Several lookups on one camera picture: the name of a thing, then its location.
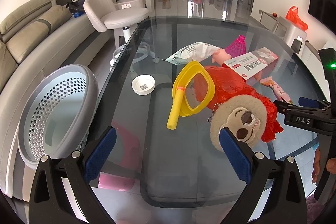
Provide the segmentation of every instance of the yellow plastic toy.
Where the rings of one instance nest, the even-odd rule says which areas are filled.
[[[185,89],[197,74],[201,74],[206,80],[208,84],[208,92],[204,100],[200,102],[197,107],[192,108],[190,107],[188,100],[185,96]],[[170,110],[167,128],[171,130],[176,129],[179,116],[187,117],[199,113],[203,108],[206,107],[206,105],[209,104],[214,95],[215,85],[205,68],[197,61],[189,62],[181,70],[174,82],[172,89],[173,105]]]

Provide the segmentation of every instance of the orange plastic bag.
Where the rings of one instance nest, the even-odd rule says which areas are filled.
[[[263,142],[270,142],[275,139],[276,133],[283,131],[283,128],[277,121],[278,110],[275,104],[269,98],[257,93],[253,87],[246,84],[239,74],[225,67],[206,66],[205,69],[210,74],[216,88],[213,99],[207,105],[209,109],[212,110],[215,104],[224,103],[232,97],[251,95],[259,99],[267,110],[266,128],[261,140]],[[203,77],[196,75],[194,78],[194,89],[197,101],[202,102],[208,90]]]
[[[306,31],[308,29],[308,25],[300,19],[299,15],[298,15],[298,11],[299,11],[298,7],[296,7],[296,6],[291,7],[288,10],[288,13],[286,15],[286,19],[293,22],[295,25],[297,25],[302,30]]]

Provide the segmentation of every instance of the white lid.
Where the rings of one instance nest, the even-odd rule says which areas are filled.
[[[150,75],[139,75],[132,81],[132,88],[138,95],[147,95],[155,88],[155,80]]]

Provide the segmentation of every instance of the plush face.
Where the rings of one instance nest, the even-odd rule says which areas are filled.
[[[227,122],[220,129],[228,127],[233,135],[242,142],[253,140],[260,129],[260,120],[244,107],[234,109],[227,118]]]
[[[222,103],[212,117],[211,142],[219,151],[223,151],[219,143],[219,133],[221,129],[228,127],[239,141],[252,147],[261,139],[266,121],[266,108],[258,98],[251,95],[232,97]]]

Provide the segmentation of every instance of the magenta shuttlecock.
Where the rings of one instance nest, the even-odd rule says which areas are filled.
[[[232,42],[225,51],[231,54],[232,58],[246,53],[245,36],[240,35],[234,42]]]

